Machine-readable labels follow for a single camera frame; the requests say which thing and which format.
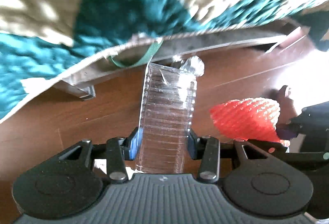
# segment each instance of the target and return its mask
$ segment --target green strap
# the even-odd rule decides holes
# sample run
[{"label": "green strap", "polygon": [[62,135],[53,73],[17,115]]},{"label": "green strap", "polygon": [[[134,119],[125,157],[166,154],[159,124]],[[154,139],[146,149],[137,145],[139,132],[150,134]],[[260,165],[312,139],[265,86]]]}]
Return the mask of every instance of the green strap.
[{"label": "green strap", "polygon": [[120,61],[115,61],[112,56],[111,56],[111,60],[112,60],[113,64],[115,64],[117,67],[120,67],[120,68],[137,67],[139,65],[144,65],[148,61],[150,61],[151,58],[157,53],[161,44],[162,44],[162,42],[160,42],[160,43],[158,43],[156,41],[153,42],[151,44],[151,46],[147,49],[146,53],[142,56],[142,58],[140,58],[136,63],[134,63],[132,65],[127,65]]}]

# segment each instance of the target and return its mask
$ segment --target plastic water bottle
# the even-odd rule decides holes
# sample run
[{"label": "plastic water bottle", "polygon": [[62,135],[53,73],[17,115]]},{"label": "plastic water bottle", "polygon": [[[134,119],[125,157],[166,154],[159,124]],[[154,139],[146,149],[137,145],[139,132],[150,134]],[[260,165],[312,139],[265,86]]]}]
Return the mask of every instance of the plastic water bottle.
[{"label": "plastic water bottle", "polygon": [[195,95],[196,80],[192,73],[148,65],[139,118],[143,140],[136,172],[182,173]]}]

